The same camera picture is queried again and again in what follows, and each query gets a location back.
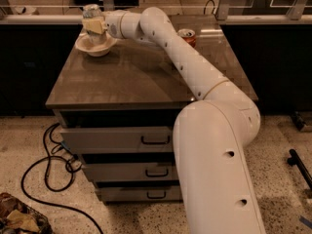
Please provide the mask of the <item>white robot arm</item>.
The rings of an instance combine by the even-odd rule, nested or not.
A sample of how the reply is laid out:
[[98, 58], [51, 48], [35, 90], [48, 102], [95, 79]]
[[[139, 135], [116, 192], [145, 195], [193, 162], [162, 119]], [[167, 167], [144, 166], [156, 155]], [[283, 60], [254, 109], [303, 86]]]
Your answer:
[[195, 96], [175, 120], [175, 163], [190, 234], [266, 234], [244, 148], [256, 137], [254, 102], [151, 7], [82, 21], [86, 30], [162, 48]]

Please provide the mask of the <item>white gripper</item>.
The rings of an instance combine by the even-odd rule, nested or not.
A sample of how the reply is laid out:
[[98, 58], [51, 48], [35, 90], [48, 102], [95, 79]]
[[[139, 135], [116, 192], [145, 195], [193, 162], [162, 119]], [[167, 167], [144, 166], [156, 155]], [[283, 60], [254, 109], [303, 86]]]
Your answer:
[[121, 23], [126, 11], [107, 11], [103, 13], [103, 17], [82, 19], [83, 27], [87, 31], [96, 34], [103, 34], [106, 31], [117, 39], [124, 39], [121, 29]]

